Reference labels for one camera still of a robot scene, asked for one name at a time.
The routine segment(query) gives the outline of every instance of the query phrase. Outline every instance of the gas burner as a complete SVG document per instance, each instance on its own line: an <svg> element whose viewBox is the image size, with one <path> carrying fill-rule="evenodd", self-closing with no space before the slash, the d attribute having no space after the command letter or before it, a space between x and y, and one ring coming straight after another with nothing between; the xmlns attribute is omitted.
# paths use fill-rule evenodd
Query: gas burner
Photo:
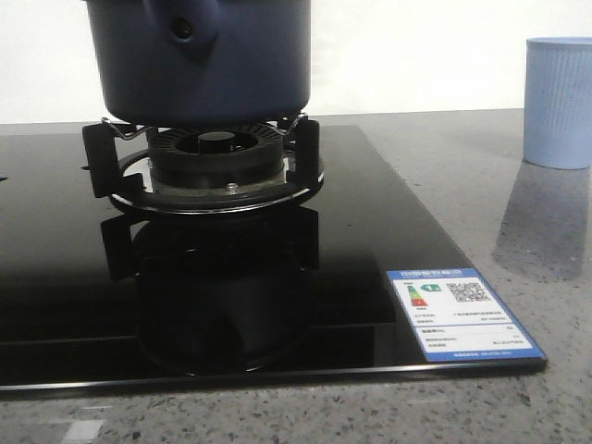
<svg viewBox="0 0 592 444"><path fill-rule="evenodd" d="M318 123L306 117L223 129L146 130L148 149L117 160L129 125L83 129L92 187L122 211L203 215L303 201L321 188Z"/></svg>

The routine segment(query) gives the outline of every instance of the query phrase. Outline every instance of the burner ring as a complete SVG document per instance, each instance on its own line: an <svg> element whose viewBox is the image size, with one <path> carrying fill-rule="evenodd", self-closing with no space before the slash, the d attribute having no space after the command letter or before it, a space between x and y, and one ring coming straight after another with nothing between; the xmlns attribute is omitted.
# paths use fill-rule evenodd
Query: burner ring
<svg viewBox="0 0 592 444"><path fill-rule="evenodd" d="M154 177L166 185L221 188L275 176L282 169L283 141L265 125L170 129L149 141L148 155Z"/></svg>
<svg viewBox="0 0 592 444"><path fill-rule="evenodd" d="M222 189L160 189L149 167L148 151L129 155L119 161L124 176L141 174L144 189L131 189L109 195L121 211L138 211L149 215L220 215L258 210L271 205L303 202L314 196L323 184L325 173L319 163L318 181L314 187L301 187L286 180L287 172L297 167L290 153L284 153L283 170L274 178L240 186L238 192Z"/></svg>

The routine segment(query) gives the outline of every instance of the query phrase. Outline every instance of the black glass cooktop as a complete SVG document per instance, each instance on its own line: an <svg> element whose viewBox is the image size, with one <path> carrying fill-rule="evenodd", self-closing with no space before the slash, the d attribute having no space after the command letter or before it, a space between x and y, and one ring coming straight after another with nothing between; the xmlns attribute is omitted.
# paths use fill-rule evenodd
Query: black glass cooktop
<svg viewBox="0 0 592 444"><path fill-rule="evenodd" d="M321 133L310 201L191 220L95 199L79 134L0 138L0 394L542 368L426 359L387 272L471 264L357 128Z"/></svg>

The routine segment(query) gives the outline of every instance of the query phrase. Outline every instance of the qr code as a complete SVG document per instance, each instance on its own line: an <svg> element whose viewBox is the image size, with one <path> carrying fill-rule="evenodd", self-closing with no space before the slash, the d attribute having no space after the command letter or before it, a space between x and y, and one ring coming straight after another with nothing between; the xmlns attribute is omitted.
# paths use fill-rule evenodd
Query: qr code
<svg viewBox="0 0 592 444"><path fill-rule="evenodd" d="M491 301L483 286L477 282L446 284L457 302Z"/></svg>

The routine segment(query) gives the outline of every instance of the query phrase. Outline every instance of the blue label border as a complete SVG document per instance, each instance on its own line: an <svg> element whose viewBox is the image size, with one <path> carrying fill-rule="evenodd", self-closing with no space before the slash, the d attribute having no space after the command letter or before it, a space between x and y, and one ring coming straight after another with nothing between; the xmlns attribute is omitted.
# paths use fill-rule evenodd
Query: blue label border
<svg viewBox="0 0 592 444"><path fill-rule="evenodd" d="M545 354L537 346L537 343L528 334L525 328L520 324L518 319L508 309L506 304L500 299L500 296L487 284L481 274L475 268L440 268L440 269L424 269L424 270L389 270L387 271L388 280L391 287L395 291L397 298L403 312L407 316L407 321L410 327L413 329L413 333L426 360L430 363L436 362L456 362L456 361L488 361L495 359L520 359L520 358L544 358ZM403 303L400 294L395 288L395 280L404 279L438 279L438 278L478 278L483 286L489 291L491 296L496 300L501 309L511 319L513 324L520 330L524 337L530 342L531 348L528 349L511 349L511 350L475 350L475 351L442 351L442 352L428 352L424 348L422 341L417 333L417 328L413 326L413 320L411 319L405 304Z"/></svg>

